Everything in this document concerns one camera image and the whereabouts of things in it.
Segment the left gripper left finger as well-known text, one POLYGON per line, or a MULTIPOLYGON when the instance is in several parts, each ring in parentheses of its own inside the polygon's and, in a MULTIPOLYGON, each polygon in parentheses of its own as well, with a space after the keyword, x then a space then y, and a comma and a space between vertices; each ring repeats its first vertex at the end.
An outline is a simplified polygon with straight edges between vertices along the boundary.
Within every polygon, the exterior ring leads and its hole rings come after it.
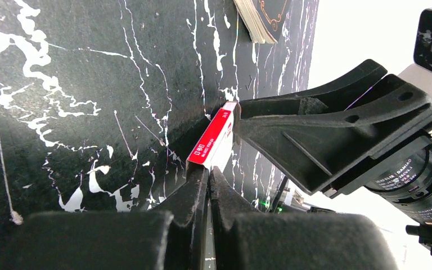
POLYGON ((149 211, 30 216, 3 255, 4 269, 203 269, 209 172, 149 211))

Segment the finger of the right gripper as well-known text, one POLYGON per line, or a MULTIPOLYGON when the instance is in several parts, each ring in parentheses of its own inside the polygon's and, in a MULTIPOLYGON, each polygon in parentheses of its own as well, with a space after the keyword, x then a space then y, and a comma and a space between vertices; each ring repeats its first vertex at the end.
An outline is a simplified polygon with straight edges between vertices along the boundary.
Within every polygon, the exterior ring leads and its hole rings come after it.
POLYGON ((343 76, 319 87, 279 96, 243 100, 241 117, 313 115, 344 111, 388 71, 368 59, 343 76))

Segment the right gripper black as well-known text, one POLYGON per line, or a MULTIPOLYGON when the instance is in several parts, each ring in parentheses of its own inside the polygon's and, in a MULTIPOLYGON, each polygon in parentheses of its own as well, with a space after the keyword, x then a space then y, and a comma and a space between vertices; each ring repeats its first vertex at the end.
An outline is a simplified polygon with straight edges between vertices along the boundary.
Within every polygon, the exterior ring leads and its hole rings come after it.
POLYGON ((432 97, 396 75, 344 111, 240 117, 234 131, 305 193, 365 187, 432 226, 432 97))

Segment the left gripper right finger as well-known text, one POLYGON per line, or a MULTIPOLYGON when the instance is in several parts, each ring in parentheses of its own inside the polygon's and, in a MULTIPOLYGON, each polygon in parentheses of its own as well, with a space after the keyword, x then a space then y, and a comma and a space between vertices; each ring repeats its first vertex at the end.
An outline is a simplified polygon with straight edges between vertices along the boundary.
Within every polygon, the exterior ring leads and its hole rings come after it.
POLYGON ((396 269, 374 222, 357 214, 263 213, 209 176, 218 269, 396 269))

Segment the small red staple box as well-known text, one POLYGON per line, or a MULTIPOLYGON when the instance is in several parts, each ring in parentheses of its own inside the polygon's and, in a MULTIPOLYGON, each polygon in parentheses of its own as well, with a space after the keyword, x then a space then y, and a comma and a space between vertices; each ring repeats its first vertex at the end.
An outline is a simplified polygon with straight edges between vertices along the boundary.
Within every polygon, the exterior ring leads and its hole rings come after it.
POLYGON ((239 111, 240 104, 236 101, 227 101, 217 111, 186 159, 186 176, 198 165, 209 171, 214 167, 224 171, 232 155, 235 142, 233 128, 239 111))

